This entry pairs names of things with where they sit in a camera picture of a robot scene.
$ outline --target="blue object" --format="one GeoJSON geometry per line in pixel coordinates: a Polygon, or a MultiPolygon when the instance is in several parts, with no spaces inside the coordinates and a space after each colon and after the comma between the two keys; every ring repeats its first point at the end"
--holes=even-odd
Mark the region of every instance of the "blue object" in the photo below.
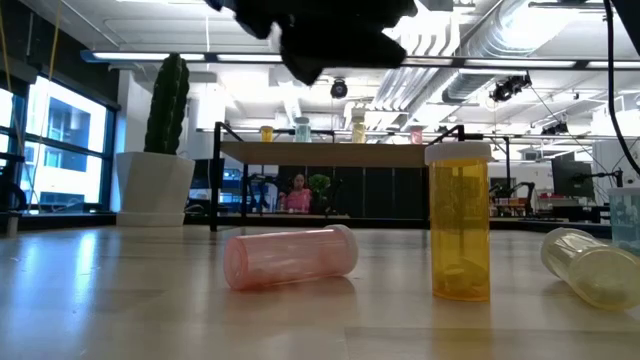
{"type": "Polygon", "coordinates": [[[640,256],[640,188],[609,189],[613,245],[640,256]]]}

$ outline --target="potted cactus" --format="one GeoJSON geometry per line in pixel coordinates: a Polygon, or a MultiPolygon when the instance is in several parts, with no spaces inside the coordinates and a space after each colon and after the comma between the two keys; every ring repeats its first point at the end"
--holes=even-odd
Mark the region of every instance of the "potted cactus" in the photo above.
{"type": "Polygon", "coordinates": [[[182,226],[195,165],[176,155],[188,92],[187,64],[171,54],[153,88],[144,152],[116,155],[119,226],[182,226]]]}

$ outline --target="glass panel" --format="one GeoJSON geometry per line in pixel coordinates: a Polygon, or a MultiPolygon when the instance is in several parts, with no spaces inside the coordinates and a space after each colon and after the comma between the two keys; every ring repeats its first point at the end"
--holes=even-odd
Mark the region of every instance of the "glass panel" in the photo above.
{"type": "MultiPolygon", "coordinates": [[[[102,159],[33,142],[26,143],[25,158],[20,187],[27,200],[33,182],[41,204],[71,206],[100,201],[102,159]]],[[[37,202],[36,196],[31,197],[32,204],[37,202]]]]}
{"type": "Polygon", "coordinates": [[[0,126],[11,126],[12,112],[13,94],[4,89],[0,89],[0,126]]]}
{"type": "Polygon", "coordinates": [[[106,116],[104,106],[42,77],[30,87],[28,133],[102,152],[106,116]]]}
{"type": "MultiPolygon", "coordinates": [[[[0,135],[0,152],[9,151],[9,137],[7,135],[0,135]]],[[[7,160],[0,159],[0,166],[5,166],[7,160]]]]}

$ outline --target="security camera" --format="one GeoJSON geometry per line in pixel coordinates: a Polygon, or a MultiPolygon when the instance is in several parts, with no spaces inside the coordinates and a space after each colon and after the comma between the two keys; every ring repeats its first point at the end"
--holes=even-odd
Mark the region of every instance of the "security camera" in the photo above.
{"type": "Polygon", "coordinates": [[[347,96],[347,92],[349,88],[347,88],[347,84],[344,82],[344,79],[335,79],[333,81],[333,85],[331,86],[331,97],[334,99],[342,99],[347,96]]]}

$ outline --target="wooden shelf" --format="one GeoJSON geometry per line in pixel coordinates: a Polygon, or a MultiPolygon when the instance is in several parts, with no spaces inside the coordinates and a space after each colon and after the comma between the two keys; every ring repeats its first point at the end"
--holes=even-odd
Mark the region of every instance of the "wooden shelf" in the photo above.
{"type": "Polygon", "coordinates": [[[222,153],[251,165],[424,167],[425,145],[222,142],[222,153]]]}

